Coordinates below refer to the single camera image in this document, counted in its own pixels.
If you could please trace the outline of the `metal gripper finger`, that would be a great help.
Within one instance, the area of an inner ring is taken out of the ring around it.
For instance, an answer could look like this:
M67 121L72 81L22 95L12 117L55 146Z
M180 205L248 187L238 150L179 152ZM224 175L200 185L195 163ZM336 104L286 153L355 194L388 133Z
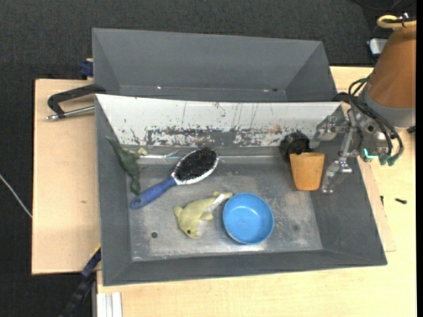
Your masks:
M312 141L332 141L338 134L345 133L348 121L344 116L327 116L317 127Z
M345 158L333 161L325 171L322 181L322 192L324 194L332 194L334 187L343 182L343 180L351 175L352 168Z

